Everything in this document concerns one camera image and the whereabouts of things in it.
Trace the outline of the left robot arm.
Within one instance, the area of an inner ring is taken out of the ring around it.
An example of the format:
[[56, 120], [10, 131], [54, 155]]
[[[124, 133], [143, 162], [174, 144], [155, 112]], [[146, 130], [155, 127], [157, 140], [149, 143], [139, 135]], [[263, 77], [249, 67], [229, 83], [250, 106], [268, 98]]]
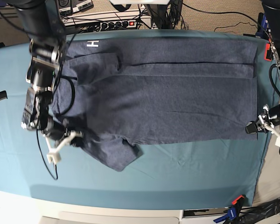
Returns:
[[[280, 0], [263, 0], [262, 7], [270, 33], [268, 33], [269, 43], [267, 44], [270, 49], [266, 50], [266, 53], [271, 52], [276, 63], [269, 68], [269, 80], [277, 95], [280, 97], [280, 90], [277, 88], [273, 81], [273, 70], [280, 70]], [[257, 117], [256, 121], [251, 121], [245, 127], [247, 134], [253, 133], [273, 133], [277, 139], [275, 145], [280, 147], [280, 130], [276, 130], [276, 127], [280, 127], [280, 104], [269, 108], [268, 105], [263, 106], [263, 112]]]

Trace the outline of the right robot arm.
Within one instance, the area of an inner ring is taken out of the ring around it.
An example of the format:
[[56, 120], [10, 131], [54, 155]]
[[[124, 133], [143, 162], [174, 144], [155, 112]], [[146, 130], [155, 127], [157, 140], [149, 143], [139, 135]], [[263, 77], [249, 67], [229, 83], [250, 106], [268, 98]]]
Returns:
[[61, 79], [66, 51], [66, 29], [61, 20], [56, 0], [8, 0], [22, 24], [23, 31], [31, 39], [29, 52], [32, 56], [26, 81], [31, 84], [21, 126], [30, 131], [42, 131], [46, 141], [57, 145], [49, 148], [49, 156], [58, 156], [61, 148], [82, 135], [68, 131], [49, 115], [53, 92]]

